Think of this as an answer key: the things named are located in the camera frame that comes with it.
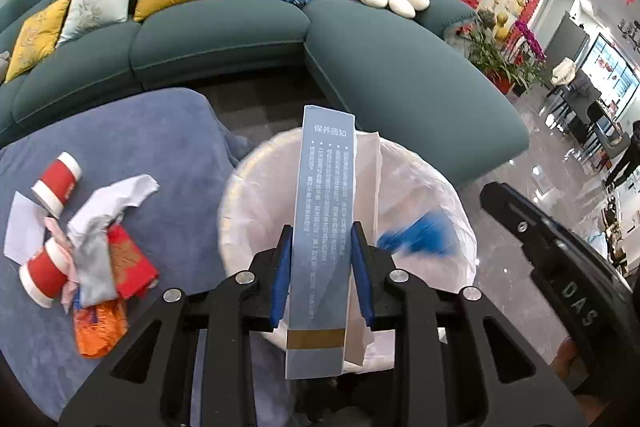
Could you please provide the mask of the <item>right hand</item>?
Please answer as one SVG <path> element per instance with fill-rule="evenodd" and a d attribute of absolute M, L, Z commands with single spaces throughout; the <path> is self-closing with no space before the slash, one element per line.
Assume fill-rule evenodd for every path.
<path fill-rule="evenodd" d="M 558 350 L 556 350 L 550 367 L 556 376 L 565 383 L 568 375 L 570 375 L 570 369 L 578 359 L 579 355 L 574 341 L 570 337 L 566 337 L 560 343 Z M 591 425 L 604 411 L 605 405 L 597 397 L 574 395 L 574 398 L 582 410 L 588 425 Z"/>

